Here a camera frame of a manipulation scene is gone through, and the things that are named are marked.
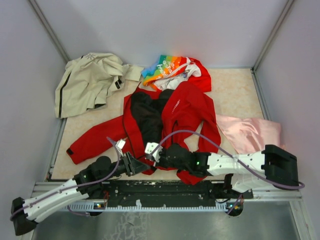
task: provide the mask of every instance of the beige jacket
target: beige jacket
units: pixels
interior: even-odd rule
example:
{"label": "beige jacket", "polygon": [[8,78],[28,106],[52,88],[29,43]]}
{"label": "beige jacket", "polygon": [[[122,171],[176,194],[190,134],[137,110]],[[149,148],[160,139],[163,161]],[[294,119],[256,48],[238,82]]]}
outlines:
{"label": "beige jacket", "polygon": [[126,80],[139,81],[144,68],[122,64],[112,53],[88,53],[69,61],[55,90],[55,116],[67,118],[105,106]]}

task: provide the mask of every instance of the gray metal floor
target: gray metal floor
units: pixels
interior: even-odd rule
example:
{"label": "gray metal floor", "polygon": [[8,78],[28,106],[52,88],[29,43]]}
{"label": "gray metal floor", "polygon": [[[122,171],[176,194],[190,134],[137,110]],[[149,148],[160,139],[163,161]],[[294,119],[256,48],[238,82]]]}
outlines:
{"label": "gray metal floor", "polygon": [[223,212],[57,212],[32,240],[297,240],[288,202],[248,202],[239,217]]}

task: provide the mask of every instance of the cream garment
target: cream garment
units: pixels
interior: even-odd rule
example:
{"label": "cream garment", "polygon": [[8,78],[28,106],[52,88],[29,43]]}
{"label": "cream garment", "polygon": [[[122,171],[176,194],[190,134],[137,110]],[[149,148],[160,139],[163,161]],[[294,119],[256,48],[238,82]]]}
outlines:
{"label": "cream garment", "polygon": [[105,106],[125,80],[139,81],[143,69],[123,65],[112,53],[88,53],[69,61],[55,90],[55,116],[67,118]]}
{"label": "cream garment", "polygon": [[238,154],[255,153],[265,145],[280,147],[280,123],[261,118],[216,115],[216,123]]}

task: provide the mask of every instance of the jacket sleeve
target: jacket sleeve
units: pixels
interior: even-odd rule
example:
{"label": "jacket sleeve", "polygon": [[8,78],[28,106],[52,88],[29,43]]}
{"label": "jacket sleeve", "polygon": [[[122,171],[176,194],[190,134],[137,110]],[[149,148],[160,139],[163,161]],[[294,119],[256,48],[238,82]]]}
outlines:
{"label": "jacket sleeve", "polygon": [[108,141],[107,137],[114,141],[126,137],[123,128],[123,116],[113,118],[90,128],[67,149],[66,153],[75,164],[79,164],[111,148],[112,144]]}
{"label": "jacket sleeve", "polygon": [[[203,96],[205,100],[205,108],[204,108],[204,111],[202,112],[203,126],[200,133],[206,136],[207,138],[209,138],[218,146],[220,146],[221,137],[220,137],[218,126],[217,126],[214,102],[207,95],[204,94]],[[199,152],[217,153],[218,150],[219,149],[217,147],[213,146],[207,140],[203,139],[202,137],[199,138],[199,142],[198,142]]]}

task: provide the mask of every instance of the rainbow fabric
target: rainbow fabric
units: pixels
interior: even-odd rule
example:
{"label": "rainbow fabric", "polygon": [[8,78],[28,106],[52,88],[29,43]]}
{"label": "rainbow fabric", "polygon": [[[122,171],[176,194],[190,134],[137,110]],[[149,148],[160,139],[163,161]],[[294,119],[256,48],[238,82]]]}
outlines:
{"label": "rainbow fabric", "polygon": [[153,86],[156,80],[177,76],[184,72],[187,65],[186,57],[161,55],[155,64],[141,72],[144,78],[142,84]]}

